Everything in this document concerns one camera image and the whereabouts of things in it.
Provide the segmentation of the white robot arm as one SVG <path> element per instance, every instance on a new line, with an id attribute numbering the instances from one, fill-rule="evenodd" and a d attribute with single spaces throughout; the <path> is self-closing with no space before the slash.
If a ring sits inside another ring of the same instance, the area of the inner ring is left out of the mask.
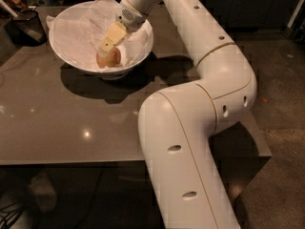
<path id="1" fill-rule="evenodd" d="M 151 94 L 138 132 L 166 229 L 240 229 L 209 146 L 212 135 L 254 105 L 256 79 L 248 60 L 199 0 L 121 0 L 118 26 L 102 42 L 109 51 L 163 2 L 196 68 L 195 81 Z"/>

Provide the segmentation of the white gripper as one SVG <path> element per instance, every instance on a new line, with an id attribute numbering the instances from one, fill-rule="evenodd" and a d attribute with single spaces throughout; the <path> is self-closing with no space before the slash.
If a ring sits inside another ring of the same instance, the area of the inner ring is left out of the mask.
<path id="1" fill-rule="evenodd" d="M 115 19 L 106 31 L 97 53 L 107 56 L 127 35 L 128 31 L 138 31 L 146 21 L 146 15 L 136 10 L 128 0 L 121 0 L 115 8 Z"/>

